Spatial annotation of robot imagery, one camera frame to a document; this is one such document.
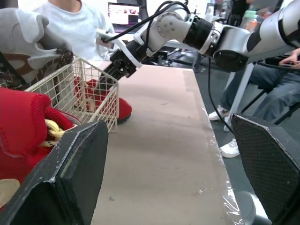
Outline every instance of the white sneaker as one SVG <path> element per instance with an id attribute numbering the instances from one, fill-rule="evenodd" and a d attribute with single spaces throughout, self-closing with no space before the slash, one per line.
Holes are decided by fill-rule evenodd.
<path id="1" fill-rule="evenodd" d="M 222 118 L 226 117 L 229 115 L 229 110 L 224 109 L 223 107 L 221 107 L 220 105 L 218 105 L 217 107 L 217 111 L 220 113 L 220 115 L 222 116 Z M 212 112 L 211 114 L 208 115 L 210 121 L 217 121 L 219 120 L 219 116 L 216 112 Z"/>
<path id="2" fill-rule="evenodd" d="M 221 155 L 225 158 L 234 158 L 240 154 L 236 139 L 220 148 Z"/>

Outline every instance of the black panel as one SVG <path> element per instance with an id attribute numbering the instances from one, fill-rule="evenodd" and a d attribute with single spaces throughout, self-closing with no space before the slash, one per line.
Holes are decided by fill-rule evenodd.
<path id="1" fill-rule="evenodd" d="M 0 213 L 0 225 L 90 225 L 107 142 L 103 121 L 66 132 Z"/>
<path id="2" fill-rule="evenodd" d="M 299 224 L 300 146 L 263 120 L 234 116 L 232 126 L 246 175 L 269 219 L 274 225 Z"/>

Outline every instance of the monitor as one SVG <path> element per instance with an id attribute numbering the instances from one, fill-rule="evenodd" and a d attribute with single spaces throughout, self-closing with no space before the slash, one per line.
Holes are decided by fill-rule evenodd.
<path id="1" fill-rule="evenodd" d="M 108 3 L 108 17 L 115 31 L 122 32 L 142 21 L 142 7 L 124 3 Z"/>

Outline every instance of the white wire basket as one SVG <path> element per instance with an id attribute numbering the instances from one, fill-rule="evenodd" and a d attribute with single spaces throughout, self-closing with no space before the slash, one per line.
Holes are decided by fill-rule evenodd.
<path id="1" fill-rule="evenodd" d="M 117 130 L 118 81 L 83 59 L 75 59 L 25 91 L 47 94 L 53 108 L 75 116 L 82 123 L 103 120 L 109 131 Z"/>

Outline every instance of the red cloth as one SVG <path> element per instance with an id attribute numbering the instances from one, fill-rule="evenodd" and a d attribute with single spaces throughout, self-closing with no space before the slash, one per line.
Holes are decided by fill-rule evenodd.
<path id="1" fill-rule="evenodd" d="M 39 147 L 48 135 L 45 119 L 64 130 L 73 127 L 50 102 L 44 94 L 0 88 L 0 180 L 14 178 L 22 183 L 51 151 Z"/>
<path id="2" fill-rule="evenodd" d="M 80 97 L 82 97 L 81 95 L 83 92 L 83 88 L 81 87 L 82 83 L 80 83 L 79 77 L 76 77 L 74 79 L 74 83 L 75 83 L 75 94 L 78 98 L 80 98 Z M 100 93 L 100 95 L 99 94 L 95 95 L 93 89 L 96 88 L 97 84 L 98 84 L 98 81 L 95 79 L 92 79 L 92 80 L 86 82 L 86 86 L 84 89 L 85 97 L 94 100 L 96 109 L 101 105 L 102 101 L 106 98 L 106 96 L 109 93 L 109 91 L 107 90 L 107 91 L 102 91 Z M 87 107 L 87 110 L 90 110 L 89 102 L 86 103 L 86 107 Z M 123 120 L 125 118 L 129 118 L 131 115 L 131 112 L 132 112 L 131 105 L 128 104 L 128 102 L 126 102 L 124 99 L 119 98 L 118 120 Z"/>

